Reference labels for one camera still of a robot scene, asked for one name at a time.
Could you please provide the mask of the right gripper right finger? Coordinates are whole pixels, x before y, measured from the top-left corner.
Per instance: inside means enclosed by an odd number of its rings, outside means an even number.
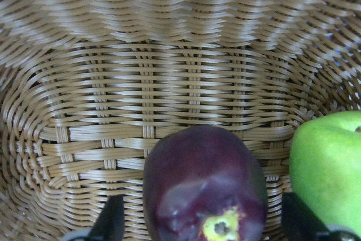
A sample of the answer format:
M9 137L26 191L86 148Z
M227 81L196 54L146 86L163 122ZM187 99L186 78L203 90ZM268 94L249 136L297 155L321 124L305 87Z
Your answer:
M282 195L281 225L288 240L333 240L331 231L293 192Z

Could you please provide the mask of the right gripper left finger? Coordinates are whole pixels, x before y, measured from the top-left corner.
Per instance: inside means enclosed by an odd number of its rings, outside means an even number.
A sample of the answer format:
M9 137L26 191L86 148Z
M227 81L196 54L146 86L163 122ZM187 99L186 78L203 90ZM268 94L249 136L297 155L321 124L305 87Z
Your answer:
M110 196L87 235L87 240L123 240L124 233L125 212L123 196Z

